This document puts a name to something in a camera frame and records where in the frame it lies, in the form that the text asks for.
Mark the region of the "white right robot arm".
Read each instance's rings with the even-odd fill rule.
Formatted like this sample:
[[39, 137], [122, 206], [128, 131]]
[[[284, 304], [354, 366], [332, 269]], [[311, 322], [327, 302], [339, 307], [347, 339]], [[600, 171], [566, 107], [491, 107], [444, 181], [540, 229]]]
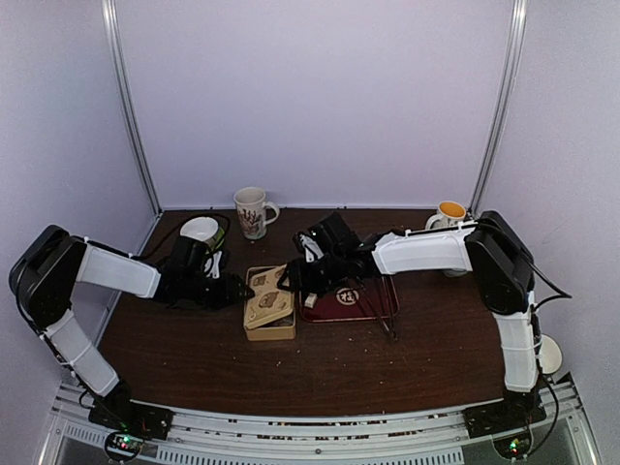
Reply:
[[496, 417], [514, 428], [539, 403], [542, 335], [536, 316], [532, 254], [496, 211], [423, 231], [391, 230], [360, 239], [333, 212], [294, 237], [299, 257], [285, 265], [280, 290], [323, 296], [349, 280], [401, 272], [456, 269], [472, 273], [497, 324], [505, 367]]

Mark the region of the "beige tin box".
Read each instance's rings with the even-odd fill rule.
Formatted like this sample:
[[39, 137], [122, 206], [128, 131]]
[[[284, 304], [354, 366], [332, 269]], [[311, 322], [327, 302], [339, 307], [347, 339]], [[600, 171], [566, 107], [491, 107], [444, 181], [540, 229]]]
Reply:
[[290, 317], [282, 319], [279, 322], [274, 322], [273, 324], [266, 325], [262, 328], [257, 328], [254, 330], [248, 330], [244, 328], [244, 330], [247, 339], [253, 342], [294, 339], [296, 336], [295, 294], [294, 312]]

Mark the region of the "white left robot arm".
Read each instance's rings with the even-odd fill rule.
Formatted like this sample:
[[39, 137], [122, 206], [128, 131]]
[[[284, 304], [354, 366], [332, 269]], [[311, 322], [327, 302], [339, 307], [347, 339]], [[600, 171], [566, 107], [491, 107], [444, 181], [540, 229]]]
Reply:
[[31, 329], [65, 362], [94, 396], [103, 416], [119, 430], [139, 422], [128, 384], [96, 348], [73, 311], [76, 284], [153, 300], [166, 305], [189, 301], [219, 310], [252, 298], [244, 279], [218, 268], [206, 244], [178, 237], [170, 254], [156, 263], [49, 225], [14, 264], [9, 286]]

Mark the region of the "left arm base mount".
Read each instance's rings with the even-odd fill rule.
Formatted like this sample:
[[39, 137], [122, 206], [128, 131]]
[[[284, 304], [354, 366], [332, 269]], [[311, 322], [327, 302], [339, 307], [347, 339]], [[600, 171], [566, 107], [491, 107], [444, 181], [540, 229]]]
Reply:
[[168, 438], [173, 420], [173, 411], [143, 404], [130, 404], [130, 411], [124, 417], [114, 416], [103, 407], [96, 406], [88, 414], [88, 420], [108, 429], [122, 431], [146, 440]]

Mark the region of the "bear print tin lid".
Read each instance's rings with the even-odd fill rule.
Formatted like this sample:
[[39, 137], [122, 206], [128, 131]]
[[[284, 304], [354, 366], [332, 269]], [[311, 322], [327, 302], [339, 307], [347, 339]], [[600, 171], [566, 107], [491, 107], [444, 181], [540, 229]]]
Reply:
[[246, 284], [254, 293], [244, 304], [243, 325], [254, 330], [279, 322], [294, 312], [295, 295], [281, 290], [278, 281], [286, 266], [251, 267], [246, 273]]

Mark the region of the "metal tongs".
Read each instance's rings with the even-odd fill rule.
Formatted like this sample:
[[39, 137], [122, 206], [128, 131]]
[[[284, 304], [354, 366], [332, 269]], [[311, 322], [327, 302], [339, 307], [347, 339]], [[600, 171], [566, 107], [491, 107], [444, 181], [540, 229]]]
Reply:
[[354, 283], [360, 292], [359, 306], [362, 310], [370, 310], [379, 324], [380, 329], [390, 342], [397, 340], [395, 314], [390, 300], [386, 277], [367, 279], [355, 278]]

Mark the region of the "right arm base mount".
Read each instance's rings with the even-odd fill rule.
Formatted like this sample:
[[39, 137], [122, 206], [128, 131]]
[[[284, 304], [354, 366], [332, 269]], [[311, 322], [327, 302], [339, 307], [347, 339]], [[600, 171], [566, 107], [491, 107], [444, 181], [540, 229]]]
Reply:
[[546, 419], [546, 412], [542, 407], [526, 411], [519, 406], [509, 406], [506, 402], [469, 407], [462, 415], [471, 439], [522, 430], [532, 423]]

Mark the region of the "white cup near arm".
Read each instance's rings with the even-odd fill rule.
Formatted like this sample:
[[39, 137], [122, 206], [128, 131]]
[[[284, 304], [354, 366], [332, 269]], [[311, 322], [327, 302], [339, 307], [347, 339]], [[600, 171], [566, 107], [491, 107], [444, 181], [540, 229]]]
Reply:
[[539, 362], [544, 375], [558, 372], [563, 364], [563, 354], [559, 344], [546, 334], [542, 335]]

